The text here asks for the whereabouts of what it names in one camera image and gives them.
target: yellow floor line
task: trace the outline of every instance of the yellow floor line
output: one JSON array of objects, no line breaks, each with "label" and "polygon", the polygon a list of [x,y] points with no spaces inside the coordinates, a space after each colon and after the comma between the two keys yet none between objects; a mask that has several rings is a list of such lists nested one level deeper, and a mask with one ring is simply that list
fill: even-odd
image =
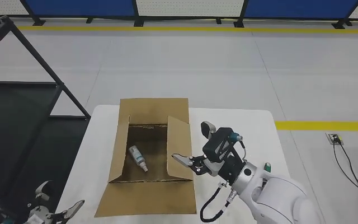
[{"label": "yellow floor line", "polygon": [[285,32],[319,34],[358,34],[358,29],[286,29],[286,28],[235,28],[235,27],[170,27],[170,26],[19,26],[20,30],[47,31],[205,31],[205,32]]},{"label": "yellow floor line", "polygon": [[358,131],[358,122],[275,122],[277,130]]}]

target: wall outlet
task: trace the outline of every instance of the wall outlet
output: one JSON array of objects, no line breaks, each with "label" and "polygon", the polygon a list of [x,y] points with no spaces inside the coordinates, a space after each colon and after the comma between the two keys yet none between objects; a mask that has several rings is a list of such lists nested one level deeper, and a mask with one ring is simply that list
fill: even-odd
[{"label": "wall outlet", "polygon": [[[342,137],[339,135],[339,134],[337,134],[337,133],[326,133],[326,136],[327,136],[327,138],[328,138],[328,141],[329,141],[329,143],[331,144],[331,145],[333,145],[333,135],[338,135],[338,138],[341,140],[341,145],[344,145],[344,143],[343,143],[343,139],[342,139]],[[334,143],[336,146],[339,146],[340,144],[338,143],[338,142],[335,142]]]}]

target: blue partition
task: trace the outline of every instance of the blue partition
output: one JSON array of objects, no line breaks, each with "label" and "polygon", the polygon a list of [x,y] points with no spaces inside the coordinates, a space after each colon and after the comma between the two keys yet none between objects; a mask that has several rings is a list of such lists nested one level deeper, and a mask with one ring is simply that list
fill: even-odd
[{"label": "blue partition", "polygon": [[36,15],[134,16],[131,0],[27,0]]},{"label": "blue partition", "polygon": [[249,0],[245,17],[343,18],[357,0]]}]

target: table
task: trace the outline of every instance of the table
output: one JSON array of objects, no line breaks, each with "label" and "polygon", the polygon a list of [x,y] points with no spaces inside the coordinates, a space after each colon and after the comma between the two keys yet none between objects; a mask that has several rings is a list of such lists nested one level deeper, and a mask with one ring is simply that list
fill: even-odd
[{"label": "table", "polygon": [[[214,194],[219,176],[195,176],[194,187],[198,214],[151,214],[94,218],[98,204],[107,185],[113,146],[115,142],[119,106],[99,105],[95,108],[81,147],[68,178],[56,212],[71,207],[84,199],[86,202],[69,223],[201,223],[199,212],[202,205]],[[202,136],[200,123],[207,120],[216,128],[231,127],[244,138],[247,160],[262,166],[272,164],[272,173],[289,176],[284,153],[277,135],[274,119],[269,111],[189,108],[192,154],[202,155],[207,139]],[[239,155],[243,150],[237,144]],[[204,216],[211,218],[222,208],[230,192],[223,188],[206,208]],[[248,207],[238,198],[217,220],[222,223],[256,223]]]}]

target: spray bottle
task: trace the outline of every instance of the spray bottle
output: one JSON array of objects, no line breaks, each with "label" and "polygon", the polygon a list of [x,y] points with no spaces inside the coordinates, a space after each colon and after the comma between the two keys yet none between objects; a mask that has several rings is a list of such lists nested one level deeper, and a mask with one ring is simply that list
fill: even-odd
[{"label": "spray bottle", "polygon": [[132,146],[129,149],[130,154],[132,155],[135,163],[140,166],[144,170],[144,172],[148,171],[147,164],[145,164],[145,159],[142,154],[139,152],[136,146]]}]

